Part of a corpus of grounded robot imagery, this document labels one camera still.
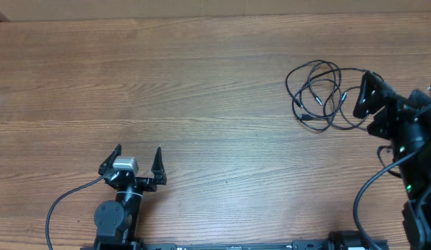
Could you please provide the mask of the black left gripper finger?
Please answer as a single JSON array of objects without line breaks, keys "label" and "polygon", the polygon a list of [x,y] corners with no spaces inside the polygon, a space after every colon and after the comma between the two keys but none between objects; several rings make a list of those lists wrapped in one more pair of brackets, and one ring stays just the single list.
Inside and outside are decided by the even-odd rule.
[{"label": "black left gripper finger", "polygon": [[118,144],[113,152],[105,159],[105,161],[99,166],[98,174],[104,175],[109,168],[113,168],[115,159],[122,153],[122,145]]},{"label": "black left gripper finger", "polygon": [[154,162],[152,164],[151,172],[154,175],[154,182],[157,185],[165,185],[167,183],[167,176],[163,165],[161,147],[157,147]]}]

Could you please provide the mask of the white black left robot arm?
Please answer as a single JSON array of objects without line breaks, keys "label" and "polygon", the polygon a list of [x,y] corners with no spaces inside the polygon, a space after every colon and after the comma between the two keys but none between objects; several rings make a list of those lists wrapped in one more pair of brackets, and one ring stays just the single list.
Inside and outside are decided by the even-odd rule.
[{"label": "white black left robot arm", "polygon": [[94,249],[145,249],[136,237],[138,217],[145,192],[155,192],[167,183],[162,150],[156,150],[151,167],[152,177],[140,177],[138,161],[133,156],[122,155],[122,145],[99,166],[98,174],[105,183],[116,190],[114,200],[101,203],[95,213],[97,234]]}]

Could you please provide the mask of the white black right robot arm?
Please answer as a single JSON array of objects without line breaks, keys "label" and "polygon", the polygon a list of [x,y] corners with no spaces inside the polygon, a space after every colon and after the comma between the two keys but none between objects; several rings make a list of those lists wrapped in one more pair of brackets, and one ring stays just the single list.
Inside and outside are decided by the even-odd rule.
[{"label": "white black right robot arm", "polygon": [[378,249],[359,221],[358,205],[373,182],[398,167],[407,193],[402,224],[410,247],[431,249],[431,84],[427,92],[413,90],[402,97],[376,73],[367,71],[353,115],[372,115],[368,133],[389,140],[393,152],[393,163],[371,177],[353,203],[353,219],[361,236],[371,249]]}]

